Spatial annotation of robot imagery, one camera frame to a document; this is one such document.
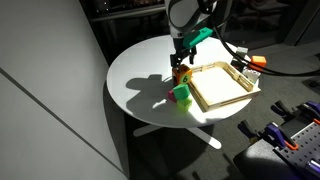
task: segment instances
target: gray floor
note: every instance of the gray floor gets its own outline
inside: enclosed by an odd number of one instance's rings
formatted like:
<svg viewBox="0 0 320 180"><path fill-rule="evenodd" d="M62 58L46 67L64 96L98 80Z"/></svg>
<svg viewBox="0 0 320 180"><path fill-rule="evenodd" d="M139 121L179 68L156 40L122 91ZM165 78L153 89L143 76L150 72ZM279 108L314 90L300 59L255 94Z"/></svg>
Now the gray floor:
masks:
<svg viewBox="0 0 320 180"><path fill-rule="evenodd" d="M273 45L250 51L249 55L266 56L268 68L299 73L319 68L319 53L320 42L315 42L299 47ZM262 130L271 121L281 124L283 120L270 110L278 100L287 107L295 107L308 100L318 102L320 88L311 89L306 85L314 78L262 75L259 83L262 91L248 106L223 121L201 128L221 141L220 150L213 149L184 129L164 128L134 138L132 131L144 124L127 116L131 179L244 179L232 162L236 154L249 146L237 124L246 119L257 130Z"/></svg>

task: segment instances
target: pink block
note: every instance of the pink block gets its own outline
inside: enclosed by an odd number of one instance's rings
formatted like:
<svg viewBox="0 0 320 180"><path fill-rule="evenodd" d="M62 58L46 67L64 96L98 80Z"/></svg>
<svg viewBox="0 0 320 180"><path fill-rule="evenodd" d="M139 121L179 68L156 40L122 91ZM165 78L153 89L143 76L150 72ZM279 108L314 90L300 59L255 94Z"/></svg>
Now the pink block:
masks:
<svg viewBox="0 0 320 180"><path fill-rule="evenodd" d="M174 97L173 90L168 92L168 98L175 103L177 102L177 99Z"/></svg>

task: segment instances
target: table top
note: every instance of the table top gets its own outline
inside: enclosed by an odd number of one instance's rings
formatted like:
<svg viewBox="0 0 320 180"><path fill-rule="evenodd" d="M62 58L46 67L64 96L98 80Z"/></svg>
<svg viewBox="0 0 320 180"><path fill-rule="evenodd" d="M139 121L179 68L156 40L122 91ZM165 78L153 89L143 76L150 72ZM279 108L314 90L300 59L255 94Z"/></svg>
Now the table top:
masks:
<svg viewBox="0 0 320 180"><path fill-rule="evenodd" d="M170 54L175 49L171 36L151 38L122 52L111 64L107 75L108 90L115 103L126 113L148 124L171 128L190 128L211 125L244 108L251 99L203 112L192 95L192 106L182 112L167 98L173 88ZM230 63L232 56L218 39L207 38L197 45L194 65L214 61Z"/></svg>

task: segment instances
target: table leg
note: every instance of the table leg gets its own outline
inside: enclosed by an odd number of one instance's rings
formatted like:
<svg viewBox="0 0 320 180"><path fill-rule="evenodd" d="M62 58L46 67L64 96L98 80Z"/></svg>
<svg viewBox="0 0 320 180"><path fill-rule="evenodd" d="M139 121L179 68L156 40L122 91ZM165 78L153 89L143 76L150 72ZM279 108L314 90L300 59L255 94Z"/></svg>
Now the table leg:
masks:
<svg viewBox="0 0 320 180"><path fill-rule="evenodd" d="M199 137L200 139L202 139L203 141L205 141L206 143L208 143L213 148L215 148L215 149L221 148L221 143L218 140L209 136L208 134L206 134L205 132L203 132L199 128L186 128L186 129L188 131L190 131L191 133L193 133L194 135L196 135L197 137Z"/></svg>
<svg viewBox="0 0 320 180"><path fill-rule="evenodd" d="M161 126L155 126L155 125L147 125L147 126L144 126L144 127L141 127L139 129L136 129L133 131L133 135L135 137L139 137L139 136L142 136L142 135L145 135L145 134L148 134L150 132L153 132L155 130L158 130L162 128Z"/></svg>

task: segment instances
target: wooden tray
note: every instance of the wooden tray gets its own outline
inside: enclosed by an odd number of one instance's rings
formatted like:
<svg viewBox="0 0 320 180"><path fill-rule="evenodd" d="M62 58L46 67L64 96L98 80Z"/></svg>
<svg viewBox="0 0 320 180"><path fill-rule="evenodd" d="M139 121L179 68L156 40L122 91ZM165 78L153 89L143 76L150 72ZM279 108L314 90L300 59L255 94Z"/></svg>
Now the wooden tray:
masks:
<svg viewBox="0 0 320 180"><path fill-rule="evenodd" d="M221 61L192 68L189 87L203 111L253 98L260 92L233 66Z"/></svg>

